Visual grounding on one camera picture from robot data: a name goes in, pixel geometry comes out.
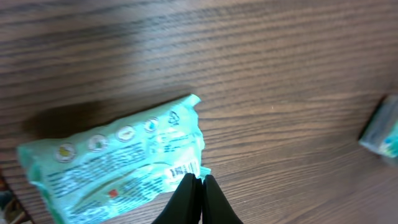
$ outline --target teal plastic bag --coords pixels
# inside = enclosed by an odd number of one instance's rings
[[[56,223],[99,223],[170,192],[200,167],[205,148],[190,95],[65,139],[18,147]]]

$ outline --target wood grain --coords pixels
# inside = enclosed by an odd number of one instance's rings
[[[52,223],[18,144],[195,93],[203,165],[244,223],[396,223],[398,171],[356,140],[397,59],[395,0],[2,0],[2,173]]]

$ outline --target tabletop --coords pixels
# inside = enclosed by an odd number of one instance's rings
[[[398,170],[358,146],[398,90],[395,0],[2,0],[0,163],[16,146],[194,93],[212,169],[250,223],[396,223]],[[171,193],[106,223],[151,223]]]

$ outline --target circular logo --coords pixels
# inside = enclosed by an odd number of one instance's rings
[[[58,162],[70,162],[76,155],[76,149],[70,143],[62,144],[55,150],[55,158]]]
[[[116,133],[116,137],[119,141],[126,142],[130,141],[136,135],[136,130],[130,125],[127,125]]]
[[[96,134],[88,140],[88,149],[91,152],[102,152],[108,146],[108,139],[100,134]]]
[[[145,131],[148,133],[153,133],[154,131],[156,131],[158,125],[159,125],[159,120],[157,118],[149,118],[145,122]]]

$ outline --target red square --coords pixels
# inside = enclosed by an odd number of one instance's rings
[[[118,196],[118,191],[117,191],[116,189],[111,190],[111,191],[109,192],[109,196],[110,196],[111,198],[114,198],[114,197]]]

